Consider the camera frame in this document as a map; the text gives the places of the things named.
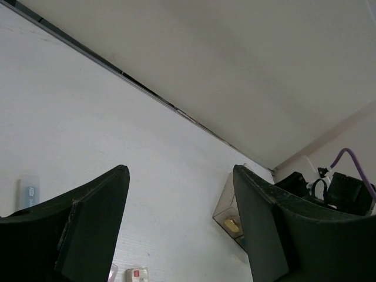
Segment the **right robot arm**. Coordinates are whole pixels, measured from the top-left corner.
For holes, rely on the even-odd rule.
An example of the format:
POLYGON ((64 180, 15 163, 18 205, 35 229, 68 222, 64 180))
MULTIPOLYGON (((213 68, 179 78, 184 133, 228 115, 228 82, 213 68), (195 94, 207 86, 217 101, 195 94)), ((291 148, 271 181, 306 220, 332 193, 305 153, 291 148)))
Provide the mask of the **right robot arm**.
POLYGON ((357 216, 370 215, 375 205, 363 181, 337 172, 330 182, 316 179, 311 183, 302 173, 293 172, 276 186, 319 206, 357 216))

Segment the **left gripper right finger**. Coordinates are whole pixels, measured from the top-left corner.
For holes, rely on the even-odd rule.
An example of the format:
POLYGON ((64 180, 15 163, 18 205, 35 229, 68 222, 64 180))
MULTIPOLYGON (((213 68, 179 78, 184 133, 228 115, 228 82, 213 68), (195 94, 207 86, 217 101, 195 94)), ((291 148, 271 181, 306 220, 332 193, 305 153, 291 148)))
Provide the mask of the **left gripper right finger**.
POLYGON ((254 281, 374 281, 375 217, 328 209, 242 165, 233 185, 254 281))

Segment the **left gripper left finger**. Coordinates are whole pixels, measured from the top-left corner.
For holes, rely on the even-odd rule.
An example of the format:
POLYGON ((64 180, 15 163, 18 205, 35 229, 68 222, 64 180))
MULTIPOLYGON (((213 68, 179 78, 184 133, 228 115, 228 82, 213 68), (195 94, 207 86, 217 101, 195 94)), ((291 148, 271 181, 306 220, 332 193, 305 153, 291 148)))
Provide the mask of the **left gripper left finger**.
POLYGON ((107 281, 129 169, 1 218, 1 281, 107 281))

